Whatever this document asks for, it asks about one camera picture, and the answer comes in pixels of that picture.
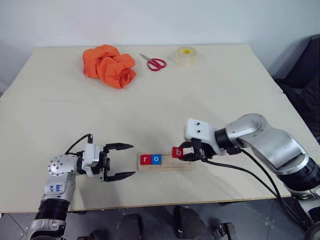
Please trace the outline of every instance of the white wall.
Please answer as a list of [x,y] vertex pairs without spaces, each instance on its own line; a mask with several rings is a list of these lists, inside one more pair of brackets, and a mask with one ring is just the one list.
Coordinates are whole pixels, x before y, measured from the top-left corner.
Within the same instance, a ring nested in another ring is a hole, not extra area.
[[283,77],[319,32],[320,0],[0,0],[0,92],[34,47],[248,42]]

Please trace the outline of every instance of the scissors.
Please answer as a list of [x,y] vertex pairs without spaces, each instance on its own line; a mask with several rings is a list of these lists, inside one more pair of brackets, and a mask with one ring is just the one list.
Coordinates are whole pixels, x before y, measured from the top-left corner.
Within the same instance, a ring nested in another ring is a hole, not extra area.
[[146,55],[143,55],[142,53],[140,53],[140,55],[147,59],[148,63],[148,67],[151,71],[159,71],[160,69],[163,69],[165,66],[167,66],[167,63],[161,59],[158,59],[158,58],[150,58],[150,57],[147,57]]

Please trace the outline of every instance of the blue block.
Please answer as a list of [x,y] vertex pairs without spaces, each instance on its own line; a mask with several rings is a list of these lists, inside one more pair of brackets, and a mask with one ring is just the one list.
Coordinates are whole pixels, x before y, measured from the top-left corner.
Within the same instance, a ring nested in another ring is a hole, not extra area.
[[151,155],[151,164],[152,165],[161,165],[161,155],[160,154],[152,154]]

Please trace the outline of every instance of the clear tape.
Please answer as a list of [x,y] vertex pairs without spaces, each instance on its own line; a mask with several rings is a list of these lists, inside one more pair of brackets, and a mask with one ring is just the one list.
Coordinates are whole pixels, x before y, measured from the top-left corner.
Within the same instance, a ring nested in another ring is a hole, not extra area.
[[181,46],[176,50],[175,62],[178,66],[186,67],[195,63],[197,50],[191,46]]

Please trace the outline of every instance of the white tabletop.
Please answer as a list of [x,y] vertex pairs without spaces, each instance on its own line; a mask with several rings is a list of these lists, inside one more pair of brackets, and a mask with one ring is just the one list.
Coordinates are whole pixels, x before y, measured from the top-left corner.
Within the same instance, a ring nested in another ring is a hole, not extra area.
[[[112,173],[136,171],[138,154],[170,152],[183,142],[189,117],[223,128],[247,113],[293,135],[320,163],[320,147],[247,44],[196,45],[196,63],[178,67],[177,46],[122,46],[136,60],[125,89],[83,75],[87,47],[38,48],[0,98],[0,212],[36,212],[48,162],[92,133],[96,145],[134,145],[112,151]],[[153,72],[140,57],[167,61]],[[215,156],[267,178],[244,155]],[[280,192],[289,192],[274,176]],[[195,162],[193,170],[139,172],[118,182],[77,176],[71,210],[270,198],[251,176]]]

